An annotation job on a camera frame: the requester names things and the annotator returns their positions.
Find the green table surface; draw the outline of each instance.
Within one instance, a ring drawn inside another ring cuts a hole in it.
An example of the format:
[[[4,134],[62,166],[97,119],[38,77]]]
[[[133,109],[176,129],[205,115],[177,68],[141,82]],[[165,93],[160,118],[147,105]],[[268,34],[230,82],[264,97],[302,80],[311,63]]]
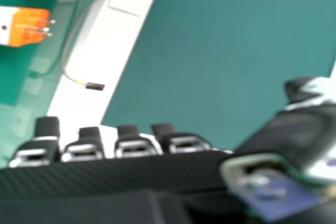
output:
[[[336,0],[155,0],[102,124],[171,122],[234,148],[286,99],[328,76]]]
[[[0,0],[1,6],[45,8],[57,22],[53,36],[21,48],[0,46],[0,167],[32,135],[36,117],[46,115],[61,71],[59,53],[76,15],[92,0]],[[33,70],[47,74],[36,78]]]

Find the orange and white power adapter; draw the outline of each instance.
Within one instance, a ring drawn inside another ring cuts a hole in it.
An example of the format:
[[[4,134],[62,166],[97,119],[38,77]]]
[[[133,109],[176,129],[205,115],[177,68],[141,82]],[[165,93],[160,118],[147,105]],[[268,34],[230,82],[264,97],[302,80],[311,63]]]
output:
[[[50,12],[46,9],[0,6],[0,45],[21,47],[50,37]]]

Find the black cable connector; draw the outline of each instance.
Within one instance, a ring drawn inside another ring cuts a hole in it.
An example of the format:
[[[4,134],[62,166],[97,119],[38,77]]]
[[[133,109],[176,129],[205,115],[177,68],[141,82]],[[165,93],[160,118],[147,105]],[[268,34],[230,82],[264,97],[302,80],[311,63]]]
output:
[[[99,83],[93,83],[93,82],[88,82],[85,84],[86,89],[93,89],[93,90],[99,90],[103,91],[105,88],[104,84],[99,84]]]

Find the transparent surface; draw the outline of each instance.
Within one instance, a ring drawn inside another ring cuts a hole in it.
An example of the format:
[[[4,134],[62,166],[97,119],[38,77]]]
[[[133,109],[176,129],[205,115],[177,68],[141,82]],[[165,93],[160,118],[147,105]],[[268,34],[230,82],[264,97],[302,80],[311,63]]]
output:
[[[44,8],[56,24],[51,38],[20,48],[0,46],[0,167],[47,113],[61,76],[59,54],[77,15],[92,0],[0,0],[0,6]]]

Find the gray cable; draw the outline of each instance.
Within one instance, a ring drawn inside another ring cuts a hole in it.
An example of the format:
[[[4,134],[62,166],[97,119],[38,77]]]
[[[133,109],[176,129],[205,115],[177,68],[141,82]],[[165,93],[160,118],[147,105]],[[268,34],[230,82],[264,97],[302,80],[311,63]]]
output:
[[[60,63],[61,63],[61,68],[62,68],[62,72],[63,72],[64,76],[65,76],[66,78],[68,78],[69,80],[71,80],[71,81],[73,81],[73,82],[75,82],[75,83],[78,83],[78,84],[80,84],[81,82],[79,82],[79,81],[73,79],[72,77],[70,77],[70,75],[69,75],[69,74],[67,73],[67,71],[66,71],[67,52],[68,52],[68,50],[69,50],[69,47],[70,47],[71,42],[72,42],[72,38],[73,38],[73,36],[75,35],[77,29],[78,29],[79,26],[82,24],[84,18],[86,17],[87,13],[91,10],[92,6],[93,6],[96,2],[98,2],[98,1],[100,1],[100,0],[93,0],[93,1],[92,1],[92,2],[91,2],[91,3],[90,3],[90,4],[89,4],[89,5],[88,5],[82,12],[81,12],[81,14],[77,17],[77,19],[76,19],[76,21],[75,21],[73,27],[72,27],[71,30],[70,30],[69,36],[68,36],[68,38],[67,38],[67,40],[66,40],[66,43],[65,43],[65,45],[64,45],[64,47],[63,47],[63,49],[62,49],[62,52],[61,52]]]

